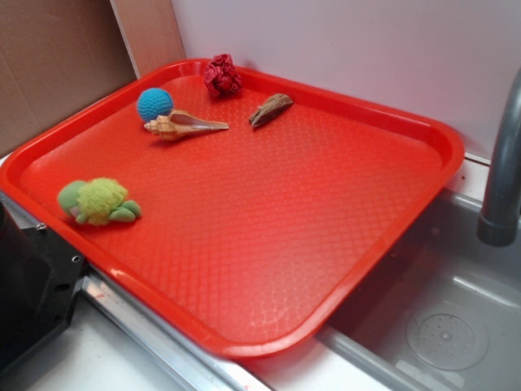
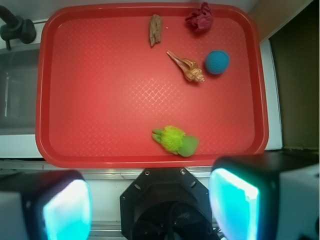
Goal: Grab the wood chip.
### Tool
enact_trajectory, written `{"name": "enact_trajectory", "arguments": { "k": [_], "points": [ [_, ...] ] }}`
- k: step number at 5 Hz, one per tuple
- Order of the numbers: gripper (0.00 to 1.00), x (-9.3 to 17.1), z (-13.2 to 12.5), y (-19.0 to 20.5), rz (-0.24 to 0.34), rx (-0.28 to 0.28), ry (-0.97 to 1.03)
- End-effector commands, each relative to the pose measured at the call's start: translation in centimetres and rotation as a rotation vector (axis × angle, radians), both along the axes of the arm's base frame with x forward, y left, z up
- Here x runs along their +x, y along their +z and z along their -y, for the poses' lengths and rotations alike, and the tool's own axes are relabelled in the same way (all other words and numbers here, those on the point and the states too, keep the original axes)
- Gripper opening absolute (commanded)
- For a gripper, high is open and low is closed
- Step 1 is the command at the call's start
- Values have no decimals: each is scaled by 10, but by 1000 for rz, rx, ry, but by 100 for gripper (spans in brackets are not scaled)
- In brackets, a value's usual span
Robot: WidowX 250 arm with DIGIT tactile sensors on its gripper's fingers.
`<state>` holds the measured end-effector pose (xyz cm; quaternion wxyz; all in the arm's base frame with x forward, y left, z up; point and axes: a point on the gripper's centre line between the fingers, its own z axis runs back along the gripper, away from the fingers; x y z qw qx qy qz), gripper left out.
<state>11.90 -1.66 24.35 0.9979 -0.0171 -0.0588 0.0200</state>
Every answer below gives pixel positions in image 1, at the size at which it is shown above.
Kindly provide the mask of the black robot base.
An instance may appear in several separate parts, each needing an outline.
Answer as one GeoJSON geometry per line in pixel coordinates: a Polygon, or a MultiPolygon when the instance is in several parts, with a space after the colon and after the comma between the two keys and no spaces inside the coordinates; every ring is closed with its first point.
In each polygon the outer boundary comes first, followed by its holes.
{"type": "Polygon", "coordinates": [[[72,321],[86,260],[50,228],[20,228],[1,207],[1,373],[72,321]]]}

